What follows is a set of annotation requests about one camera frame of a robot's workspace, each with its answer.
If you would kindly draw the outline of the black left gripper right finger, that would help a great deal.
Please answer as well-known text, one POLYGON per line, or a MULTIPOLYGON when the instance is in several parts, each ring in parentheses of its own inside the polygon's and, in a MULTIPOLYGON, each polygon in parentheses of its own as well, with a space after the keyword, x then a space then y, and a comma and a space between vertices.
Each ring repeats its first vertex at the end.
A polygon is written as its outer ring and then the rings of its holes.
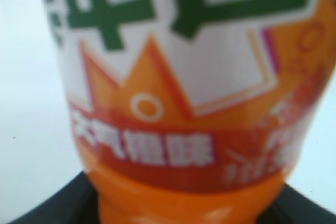
POLYGON ((335 214, 285 186, 277 199, 258 217, 258 224, 336 224, 335 214))

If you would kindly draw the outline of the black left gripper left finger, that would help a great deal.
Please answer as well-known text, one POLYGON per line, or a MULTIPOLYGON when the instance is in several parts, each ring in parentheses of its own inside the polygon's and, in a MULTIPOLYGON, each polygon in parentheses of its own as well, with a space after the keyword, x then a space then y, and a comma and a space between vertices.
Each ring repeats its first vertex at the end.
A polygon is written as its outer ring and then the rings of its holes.
POLYGON ((98 197, 85 173, 11 223, 99 223, 98 197))

